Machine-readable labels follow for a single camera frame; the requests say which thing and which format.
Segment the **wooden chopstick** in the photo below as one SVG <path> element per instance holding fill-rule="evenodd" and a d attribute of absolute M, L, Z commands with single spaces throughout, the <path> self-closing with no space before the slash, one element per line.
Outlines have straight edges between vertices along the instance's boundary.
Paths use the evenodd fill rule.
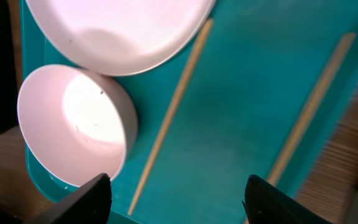
<path fill-rule="evenodd" d="M 349 49 L 352 47 L 356 36 L 357 34 L 355 32 L 348 32 L 339 39 L 268 174 L 267 182 L 271 185 L 275 186 L 279 182 L 287 168 L 288 163 L 292 159 L 293 154 L 303 139 L 304 134 L 309 128 L 321 102 L 346 58 Z"/>
<path fill-rule="evenodd" d="M 175 113 L 177 112 L 177 109 L 181 103 L 181 99 L 183 98 L 183 95 L 185 94 L 187 86 L 188 86 L 190 79 L 193 75 L 193 72 L 197 66 L 198 60 L 201 57 L 201 53 L 202 53 L 204 46 L 208 40 L 211 29 L 213 28 L 213 24 L 214 24 L 213 19 L 207 19 L 205 21 L 205 23 L 202 25 L 202 27 L 196 37 L 195 43 L 193 45 L 191 53 L 189 54 L 188 60 L 187 60 L 186 65 L 183 69 L 181 77 L 177 83 L 177 87 L 175 88 L 172 99 L 168 106 L 167 112 L 165 113 L 164 119 L 162 121 L 161 127 L 158 131 L 157 137 L 156 137 L 154 144 L 152 146 L 152 149 L 150 151 L 147 162 L 145 163 L 144 169 L 143 169 L 142 174 L 139 179 L 139 183 L 137 184 L 136 190 L 134 192 L 134 196 L 131 200 L 131 204 L 130 204 L 130 207 L 127 212 L 127 214 L 129 216 L 131 216 L 133 214 L 135 207 L 137 205 L 137 202 L 139 201 L 141 193 L 142 193 L 142 191 L 146 185 L 147 179 L 152 171 L 153 165 L 154 165 L 154 163 L 157 159 L 157 156 L 159 154 L 159 151 L 163 145 L 165 137 L 166 137 L 168 130 L 170 128 L 170 125 L 174 119 Z"/>

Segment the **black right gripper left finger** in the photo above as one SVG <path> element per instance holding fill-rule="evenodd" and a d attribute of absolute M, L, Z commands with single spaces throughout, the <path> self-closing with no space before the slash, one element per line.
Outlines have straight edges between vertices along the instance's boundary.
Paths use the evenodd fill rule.
<path fill-rule="evenodd" d="M 25 224 L 106 224 L 111 204 L 110 178 L 99 174 Z"/>

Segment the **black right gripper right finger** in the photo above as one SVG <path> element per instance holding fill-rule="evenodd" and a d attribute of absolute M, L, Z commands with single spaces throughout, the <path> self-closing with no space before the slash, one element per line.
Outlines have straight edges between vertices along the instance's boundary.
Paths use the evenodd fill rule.
<path fill-rule="evenodd" d="M 242 204 L 250 224 L 331 224 L 254 174 Z"/>

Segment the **large white plate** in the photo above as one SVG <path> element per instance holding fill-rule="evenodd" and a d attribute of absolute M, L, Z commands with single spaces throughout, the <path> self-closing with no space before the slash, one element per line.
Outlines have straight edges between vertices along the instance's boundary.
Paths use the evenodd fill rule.
<path fill-rule="evenodd" d="M 110 76 L 135 75 L 175 56 L 214 0 L 27 0 L 49 42 L 71 62 Z"/>

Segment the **pink bowl with rice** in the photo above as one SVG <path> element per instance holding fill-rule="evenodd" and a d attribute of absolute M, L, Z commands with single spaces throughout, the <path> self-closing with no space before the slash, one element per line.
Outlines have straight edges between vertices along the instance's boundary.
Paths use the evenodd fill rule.
<path fill-rule="evenodd" d="M 80 187 L 100 173 L 114 180 L 138 133 L 135 106 L 112 78 L 67 65 L 44 65 L 24 80 L 17 115 L 41 165 Z"/>

